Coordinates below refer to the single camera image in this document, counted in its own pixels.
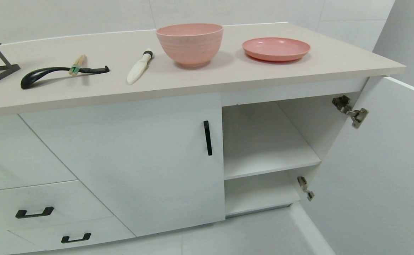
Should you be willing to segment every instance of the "pink bowl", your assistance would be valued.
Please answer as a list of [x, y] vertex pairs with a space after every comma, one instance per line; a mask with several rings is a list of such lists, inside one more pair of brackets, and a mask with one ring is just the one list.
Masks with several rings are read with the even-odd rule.
[[178, 24], [157, 30], [163, 50], [175, 62], [197, 67], [206, 65], [218, 53], [223, 26], [217, 24]]
[[251, 39], [244, 42], [242, 47], [248, 56], [272, 62], [298, 60], [311, 49], [305, 42], [279, 37]]

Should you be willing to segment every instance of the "pink plate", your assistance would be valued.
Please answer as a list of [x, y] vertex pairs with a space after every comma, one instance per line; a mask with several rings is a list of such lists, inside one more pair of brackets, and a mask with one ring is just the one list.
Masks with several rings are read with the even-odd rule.
[[248, 56], [272, 62], [298, 60], [311, 49], [305, 42], [279, 37], [251, 39], [244, 42], [242, 47]]

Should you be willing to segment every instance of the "beige countertop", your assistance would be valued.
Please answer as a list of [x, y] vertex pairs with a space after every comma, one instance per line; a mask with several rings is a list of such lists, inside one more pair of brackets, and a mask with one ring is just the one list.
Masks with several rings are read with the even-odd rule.
[[[263, 63], [248, 58], [241, 44], [257, 37], [289, 37], [311, 45], [300, 61]], [[126, 83], [131, 67], [151, 48], [155, 58], [133, 85]], [[2, 45], [0, 50], [21, 70], [0, 81], [0, 116], [57, 108], [143, 100], [158, 97], [231, 91], [399, 74], [405, 66], [322, 34], [288, 24], [225, 26], [220, 51], [205, 67], [184, 69], [161, 48], [154, 30], [92, 34]], [[40, 87], [22, 90], [21, 78], [39, 68], [70, 67], [81, 55], [84, 67], [106, 74], [72, 78], [65, 71], [43, 77]]]

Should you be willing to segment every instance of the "cabinet hinge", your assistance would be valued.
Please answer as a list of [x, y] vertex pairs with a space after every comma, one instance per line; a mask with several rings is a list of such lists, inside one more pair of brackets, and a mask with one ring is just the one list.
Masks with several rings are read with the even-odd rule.
[[313, 200], [314, 192], [308, 190], [308, 182], [306, 181], [306, 179], [303, 176], [298, 176], [297, 181], [303, 192], [305, 192], [308, 195], [308, 201]]
[[356, 129], [360, 127], [361, 123], [363, 123], [369, 113], [369, 111], [365, 108], [361, 108], [361, 110], [352, 110], [352, 108], [348, 105], [350, 103], [350, 98], [345, 95], [342, 97], [335, 97], [332, 103], [340, 112], [350, 116], [353, 121], [352, 126]]

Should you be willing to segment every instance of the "black drawer pull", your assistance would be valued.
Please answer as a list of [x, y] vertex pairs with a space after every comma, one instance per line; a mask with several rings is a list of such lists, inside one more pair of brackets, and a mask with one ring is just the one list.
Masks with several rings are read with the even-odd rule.
[[87, 240], [89, 240], [89, 238], [90, 238], [90, 233], [86, 233], [86, 234], [84, 234], [84, 236], [83, 236], [83, 238], [82, 238], [82, 239], [78, 239], [78, 240], [71, 240], [71, 241], [68, 241], [68, 239], [70, 239], [70, 237], [69, 237], [69, 236], [64, 236], [64, 237], [62, 238], [62, 240], [61, 240], [61, 243], [63, 243], [63, 244], [67, 244], [67, 243], [74, 243], [74, 242], [87, 241]]
[[31, 215], [26, 215], [27, 210], [19, 210], [15, 217], [16, 219], [24, 219], [24, 218], [33, 218], [33, 217], [42, 217], [42, 216], [48, 216], [50, 215], [54, 210], [54, 207], [50, 206], [50, 207], [46, 207], [43, 210], [43, 213], [38, 213], [38, 214], [31, 214]]
[[204, 121], [204, 130], [206, 131], [206, 142], [208, 155], [212, 155], [212, 141], [210, 140], [210, 126], [208, 120]]

